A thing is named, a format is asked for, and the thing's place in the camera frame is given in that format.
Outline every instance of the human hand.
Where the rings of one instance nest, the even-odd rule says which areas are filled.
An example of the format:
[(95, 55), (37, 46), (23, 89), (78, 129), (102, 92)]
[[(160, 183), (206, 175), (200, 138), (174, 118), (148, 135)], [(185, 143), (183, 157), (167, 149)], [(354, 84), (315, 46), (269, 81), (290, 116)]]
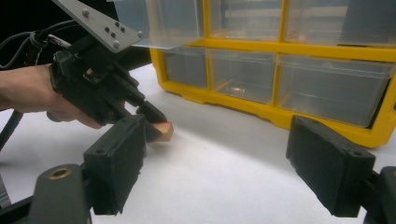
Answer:
[(47, 111), (62, 121), (79, 122), (100, 129), (102, 125), (55, 92), (50, 83), (49, 64), (0, 72), (0, 109), (22, 113)]

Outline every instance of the plastic drawer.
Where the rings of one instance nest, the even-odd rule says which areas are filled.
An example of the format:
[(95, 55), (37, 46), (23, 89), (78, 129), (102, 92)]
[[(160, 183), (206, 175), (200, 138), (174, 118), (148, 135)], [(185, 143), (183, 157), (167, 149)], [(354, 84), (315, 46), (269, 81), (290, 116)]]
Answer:
[(276, 40), (281, 0), (211, 0), (210, 36)]
[(167, 79), (207, 88), (205, 49), (180, 47), (163, 50)]
[(394, 63), (280, 56), (277, 105), (292, 111), (368, 127)]
[(394, 0), (290, 1), (285, 38), (320, 45), (396, 46)]
[(208, 49), (214, 91), (268, 104), (272, 99), (274, 53)]
[(114, 1), (120, 22), (142, 32), (135, 44), (173, 49), (204, 34), (202, 0)]

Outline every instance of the white table surface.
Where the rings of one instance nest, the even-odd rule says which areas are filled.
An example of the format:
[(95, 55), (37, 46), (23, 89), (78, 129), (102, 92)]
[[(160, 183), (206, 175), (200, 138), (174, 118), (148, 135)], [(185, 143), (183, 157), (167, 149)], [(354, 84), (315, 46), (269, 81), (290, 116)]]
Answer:
[[(160, 88), (151, 65), (131, 72), (141, 90), (173, 121), (170, 143), (148, 144), (148, 155), (122, 215), (92, 216), (94, 224), (362, 223), (332, 217), (286, 159), (289, 131), (255, 116), (200, 105)], [(5, 123), (9, 112), (2, 112)], [(0, 175), (12, 202), (32, 195), (51, 167), (83, 162), (82, 154), (109, 127), (55, 123), (25, 114), (0, 153)], [(396, 134), (371, 150), (375, 170), (396, 164)]]

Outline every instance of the black cable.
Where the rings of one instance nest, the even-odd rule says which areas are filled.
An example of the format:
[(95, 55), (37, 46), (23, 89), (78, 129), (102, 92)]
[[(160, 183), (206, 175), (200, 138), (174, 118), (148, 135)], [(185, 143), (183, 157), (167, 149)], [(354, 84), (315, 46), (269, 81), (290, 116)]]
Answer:
[(50, 27), (47, 27), (46, 29), (40, 31), (37, 35), (38, 40), (42, 39), (47, 39), (47, 37), (50, 34), (53, 34), (55, 32), (61, 31), (62, 29), (70, 28), (78, 26), (78, 23), (76, 21), (62, 21), (56, 24), (51, 25)]
[[(23, 32), (17, 35), (12, 35), (9, 38), (5, 39), (1, 44), (0, 44), (0, 50), (7, 44), (9, 43), (11, 40), (14, 40), (16, 38), (25, 36), (25, 35), (29, 35), (31, 32)], [(11, 58), (11, 60), (6, 64), (6, 65), (2, 65), (0, 64), (0, 69), (8, 69), (14, 62), (15, 60), (17, 60), (17, 58), (20, 56), (20, 54), (22, 53), (23, 49), (29, 44), (29, 37), (27, 37), (20, 45), (20, 47), (18, 48), (17, 52), (14, 54), (14, 56)]]
[[(18, 38), (20, 36), (24, 35), (30, 35), (28, 38), (26, 38), (15, 55), (12, 57), (11, 61), (6, 64), (6, 65), (1, 65), (1, 69), (7, 69), (9, 68), (15, 60), (18, 58), (18, 56), (21, 54), (22, 50), (29, 44), (30, 42), (30, 49), (29, 52), (26, 54), (26, 61), (25, 65), (30, 66), (30, 65), (36, 65), (38, 57), (40, 55), (40, 52), (43, 48), (45, 48), (48, 45), (48, 36), (51, 35), (52, 33), (58, 32), (62, 29), (70, 28), (77, 26), (78, 24), (75, 21), (64, 21), (64, 22), (59, 22), (54, 25), (51, 25), (50, 27), (41, 30), (39, 32), (26, 32), (26, 33), (20, 33), (18, 35), (13, 35), (9, 38), (7, 38), (5, 41), (3, 41), (0, 44), (0, 49), (6, 45), (9, 41)], [(11, 117), (9, 118), (6, 126), (4, 127), (3, 131), (0, 133), (0, 151), (3, 149), (4, 145), (8, 141), (9, 137), (14, 133), (15, 129), (18, 127), (21, 118), (23, 117), (23, 114), (21, 112), (18, 112), (14, 110), (12, 113)]]
[(23, 117), (21, 112), (14, 110), (12, 112), (11, 117), (9, 118), (6, 126), (3, 128), (3, 131), (0, 133), (0, 151), (3, 149), (4, 145), (8, 141), (8, 138), (14, 133), (14, 130), (17, 128), (18, 124)]

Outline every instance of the yellow plastic frame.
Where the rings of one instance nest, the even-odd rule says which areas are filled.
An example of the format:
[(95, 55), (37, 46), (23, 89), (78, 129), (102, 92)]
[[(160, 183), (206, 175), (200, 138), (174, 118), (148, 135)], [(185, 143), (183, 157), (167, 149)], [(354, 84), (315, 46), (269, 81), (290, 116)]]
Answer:
[[(379, 62), (396, 63), (396, 48), (380, 47), (342, 47), (342, 46), (319, 46), (298, 43), (289, 43), (283, 39), (285, 31), (285, 20), (289, 0), (282, 2), (282, 16), (280, 19), (279, 38), (277, 41), (246, 41), (217, 39), (209, 37), (209, 14), (208, 1), (203, 0), (204, 6), (204, 27), (205, 37), (199, 39), (188, 46), (218, 49), (242, 49), (242, 50), (262, 50), (289, 54), (304, 54), (317, 57), (327, 57), (336, 59), (354, 59)], [(379, 147), (390, 139), (396, 126), (396, 75), (390, 80), (383, 102), (375, 117), (375, 121), (370, 129), (357, 127), (351, 124), (336, 120), (324, 119), (309, 116), (298, 112), (289, 111), (276, 106), (276, 93), (278, 87), (278, 65), (274, 80), (273, 99), (270, 104), (260, 104), (249, 100), (239, 99), (224, 95), (212, 90), (210, 77), (210, 61), (206, 60), (207, 89), (194, 88), (189, 85), (169, 81), (166, 78), (163, 54), (160, 50), (151, 49), (152, 63), (157, 71), (160, 86), (170, 92), (180, 94), (183, 98), (196, 103), (225, 105), (248, 113), (256, 114), (264, 119), (269, 119), (275, 126), (289, 129), (291, 117), (301, 115), (316, 119), (336, 130), (352, 142), (365, 147)]]

